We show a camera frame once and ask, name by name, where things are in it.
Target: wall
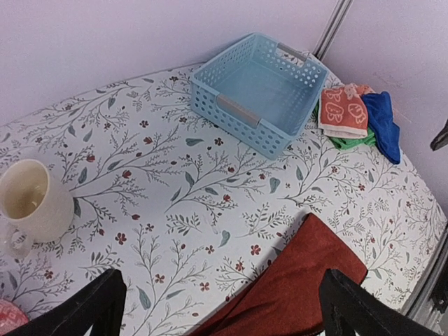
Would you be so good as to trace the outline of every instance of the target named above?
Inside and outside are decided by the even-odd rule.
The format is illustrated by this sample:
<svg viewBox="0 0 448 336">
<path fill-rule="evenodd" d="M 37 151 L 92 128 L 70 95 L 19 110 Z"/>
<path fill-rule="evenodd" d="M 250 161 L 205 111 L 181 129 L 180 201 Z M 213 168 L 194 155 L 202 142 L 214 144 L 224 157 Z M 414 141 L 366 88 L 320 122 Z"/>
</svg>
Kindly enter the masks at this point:
<svg viewBox="0 0 448 336">
<path fill-rule="evenodd" d="M 312 50 L 336 0 L 3 0 L 0 125 L 264 32 Z"/>
<path fill-rule="evenodd" d="M 391 93 L 400 145 L 448 212 L 448 146 L 429 144 L 448 118 L 448 2 L 355 0 L 324 62 L 346 83 Z"/>
</svg>

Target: blue plastic basket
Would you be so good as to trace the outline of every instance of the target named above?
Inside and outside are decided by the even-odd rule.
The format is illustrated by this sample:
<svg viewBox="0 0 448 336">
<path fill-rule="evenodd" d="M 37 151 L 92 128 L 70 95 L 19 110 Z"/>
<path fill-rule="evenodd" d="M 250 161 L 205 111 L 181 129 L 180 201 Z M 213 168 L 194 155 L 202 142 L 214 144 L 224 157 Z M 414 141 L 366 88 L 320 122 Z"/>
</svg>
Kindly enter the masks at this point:
<svg viewBox="0 0 448 336">
<path fill-rule="evenodd" d="M 193 73 L 191 107 L 273 160 L 300 136 L 327 75 L 318 62 L 252 34 Z"/>
</svg>

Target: gray handle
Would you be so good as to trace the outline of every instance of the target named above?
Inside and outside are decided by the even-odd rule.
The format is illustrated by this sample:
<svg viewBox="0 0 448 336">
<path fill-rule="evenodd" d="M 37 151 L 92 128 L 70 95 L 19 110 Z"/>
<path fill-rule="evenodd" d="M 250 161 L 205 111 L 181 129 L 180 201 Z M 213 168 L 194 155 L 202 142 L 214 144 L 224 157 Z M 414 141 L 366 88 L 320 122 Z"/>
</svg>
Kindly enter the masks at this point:
<svg viewBox="0 0 448 336">
<path fill-rule="evenodd" d="M 288 53 L 296 58 L 298 58 L 299 60 L 305 62 L 307 60 L 308 57 L 305 57 L 304 55 L 300 54 L 298 51 L 288 47 L 285 44 L 279 43 L 277 45 L 277 48 L 284 51 L 285 53 Z"/>
<path fill-rule="evenodd" d="M 260 122 L 260 117 L 258 117 L 254 112 L 248 110 L 247 108 L 239 105 L 237 102 L 231 100 L 231 98 L 225 96 L 224 94 L 219 94 L 216 98 L 216 103 L 227 112 L 230 112 L 236 118 L 245 122 L 248 126 L 256 128 Z"/>
</svg>

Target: pink patterned bowl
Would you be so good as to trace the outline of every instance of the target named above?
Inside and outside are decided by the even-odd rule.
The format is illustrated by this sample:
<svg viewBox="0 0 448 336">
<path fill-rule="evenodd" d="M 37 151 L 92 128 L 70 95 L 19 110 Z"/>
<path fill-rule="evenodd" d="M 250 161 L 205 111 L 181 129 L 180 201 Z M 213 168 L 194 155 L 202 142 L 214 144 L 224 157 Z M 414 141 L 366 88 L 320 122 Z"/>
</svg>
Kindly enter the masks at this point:
<svg viewBox="0 0 448 336">
<path fill-rule="evenodd" d="M 28 323 L 29 319 L 17 306 L 9 301 L 0 300 L 0 335 Z"/>
</svg>

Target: blue cloth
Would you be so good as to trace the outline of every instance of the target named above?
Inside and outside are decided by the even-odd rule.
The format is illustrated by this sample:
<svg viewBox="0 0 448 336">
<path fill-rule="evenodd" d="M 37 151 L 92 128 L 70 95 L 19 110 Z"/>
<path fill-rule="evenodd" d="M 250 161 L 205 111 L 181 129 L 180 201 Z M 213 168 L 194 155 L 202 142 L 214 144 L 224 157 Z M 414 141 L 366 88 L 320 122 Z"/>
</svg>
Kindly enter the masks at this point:
<svg viewBox="0 0 448 336">
<path fill-rule="evenodd" d="M 375 133 L 379 151 L 395 165 L 400 163 L 400 128 L 393 122 L 391 96 L 388 92 L 361 96 L 369 113 L 369 127 Z"/>
</svg>

